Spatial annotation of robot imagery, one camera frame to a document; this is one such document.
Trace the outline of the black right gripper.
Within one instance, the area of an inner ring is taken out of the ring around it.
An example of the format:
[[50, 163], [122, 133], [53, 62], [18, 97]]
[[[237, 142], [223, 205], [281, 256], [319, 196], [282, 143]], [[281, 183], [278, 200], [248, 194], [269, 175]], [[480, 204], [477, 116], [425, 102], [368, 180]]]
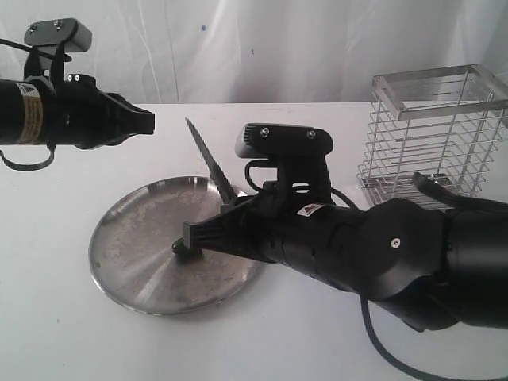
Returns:
[[[237, 225], [231, 218], [237, 218]], [[268, 194], [238, 196], [216, 217], [183, 223], [187, 248], [210, 250], [302, 274], [341, 272], [341, 208], [302, 194], [277, 206]]]

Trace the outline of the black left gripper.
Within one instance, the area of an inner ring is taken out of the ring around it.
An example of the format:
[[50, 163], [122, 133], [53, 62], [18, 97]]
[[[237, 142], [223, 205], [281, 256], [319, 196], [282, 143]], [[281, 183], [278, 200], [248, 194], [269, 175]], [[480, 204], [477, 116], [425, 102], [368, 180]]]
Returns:
[[[51, 77], [56, 101], [56, 122], [51, 127], [51, 146], [72, 145], [82, 150], [115, 146], [119, 137], [152, 135], [155, 114], [129, 103], [116, 93], [104, 94], [91, 75]], [[108, 107], [115, 128], [110, 125]]]

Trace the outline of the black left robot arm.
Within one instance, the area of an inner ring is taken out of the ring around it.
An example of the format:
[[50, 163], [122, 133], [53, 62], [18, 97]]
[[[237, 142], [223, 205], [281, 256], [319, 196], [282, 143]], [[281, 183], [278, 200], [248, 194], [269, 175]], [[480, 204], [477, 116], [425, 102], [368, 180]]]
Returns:
[[97, 88], [89, 75], [70, 74], [54, 87], [43, 76], [1, 81], [2, 145], [72, 145], [88, 150], [152, 135], [155, 114]]

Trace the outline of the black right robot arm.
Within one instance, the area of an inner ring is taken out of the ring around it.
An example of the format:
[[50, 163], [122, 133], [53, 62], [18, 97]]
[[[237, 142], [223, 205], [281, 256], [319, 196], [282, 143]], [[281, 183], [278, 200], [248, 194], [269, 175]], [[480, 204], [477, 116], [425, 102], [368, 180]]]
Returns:
[[402, 198], [368, 210], [272, 190], [183, 224], [187, 247], [282, 264], [359, 295], [417, 331], [507, 326], [507, 207], [461, 198], [445, 211]]

